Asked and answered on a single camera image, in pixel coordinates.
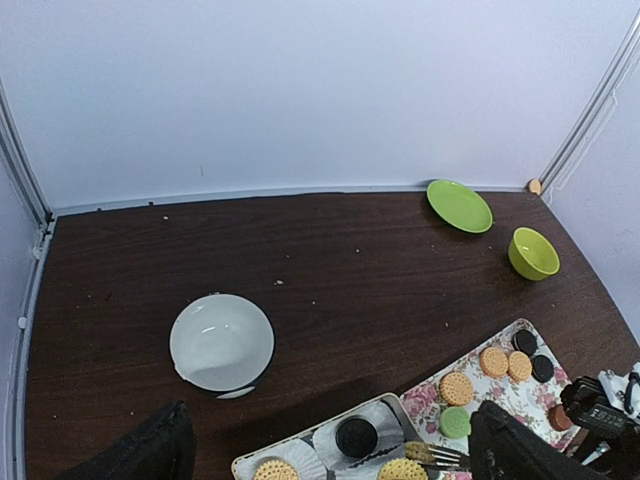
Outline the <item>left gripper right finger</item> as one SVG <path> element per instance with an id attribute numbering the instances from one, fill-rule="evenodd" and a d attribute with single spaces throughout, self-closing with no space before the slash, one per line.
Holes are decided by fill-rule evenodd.
<path id="1" fill-rule="evenodd" d="M 493 401 L 471 415 L 468 437 L 474 479 L 602 479 L 565 456 Z"/>

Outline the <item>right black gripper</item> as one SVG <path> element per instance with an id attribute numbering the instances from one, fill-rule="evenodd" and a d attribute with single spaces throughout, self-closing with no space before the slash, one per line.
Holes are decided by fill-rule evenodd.
<path id="1" fill-rule="evenodd" d="M 639 460 L 639 419 L 612 407 L 597 378 L 582 376 L 561 392 L 572 422 L 587 430 L 574 453 L 584 465 L 633 465 Z"/>

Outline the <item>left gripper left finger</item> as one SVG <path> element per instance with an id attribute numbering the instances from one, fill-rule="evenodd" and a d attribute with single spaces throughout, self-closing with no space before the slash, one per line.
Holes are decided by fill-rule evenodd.
<path id="1" fill-rule="evenodd" d="M 186 404 L 174 401 L 58 479 L 191 479 L 196 435 Z"/>

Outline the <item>floral rectangular tray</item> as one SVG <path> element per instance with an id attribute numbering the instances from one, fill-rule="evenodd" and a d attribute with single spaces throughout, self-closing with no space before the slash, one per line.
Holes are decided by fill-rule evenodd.
<path id="1" fill-rule="evenodd" d="M 509 376 L 494 379 L 482 371 L 481 352 L 487 347 L 500 348 L 507 354 L 513 352 L 512 337 L 520 330 L 532 333 L 537 341 L 537 353 L 551 361 L 553 373 L 549 381 L 540 383 L 535 378 L 530 378 L 517 383 Z M 408 412 L 420 438 L 427 443 L 466 453 L 467 441 L 446 437 L 439 423 L 441 412 L 448 407 L 440 394 L 439 386 L 441 379 L 451 372 L 463 373 L 472 382 L 472 399 L 465 406 L 468 413 L 475 412 L 483 401 L 492 400 L 560 451 L 564 450 L 579 432 L 577 426 L 557 431 L 549 423 L 548 411 L 560 402 L 560 394 L 570 383 L 570 379 L 534 325 L 524 318 L 512 322 L 490 339 L 400 396 L 402 406 Z"/>

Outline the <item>beige cookie tin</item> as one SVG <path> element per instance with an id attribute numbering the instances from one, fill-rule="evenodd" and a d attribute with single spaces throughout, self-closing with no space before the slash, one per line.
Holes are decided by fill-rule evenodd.
<path id="1" fill-rule="evenodd" d="M 377 434 L 373 450 L 363 457 L 349 457 L 338 447 L 339 427 L 353 419 L 367 421 Z M 385 393 L 298 434 L 237 457 L 231 464 L 231 472 L 236 479 L 252 479 L 261 465 L 280 460 L 292 466 L 301 479 L 375 479 L 386 462 L 405 456 L 405 446 L 410 441 L 468 453 L 464 439 L 448 440 L 438 433 L 420 433 L 399 397 Z"/>

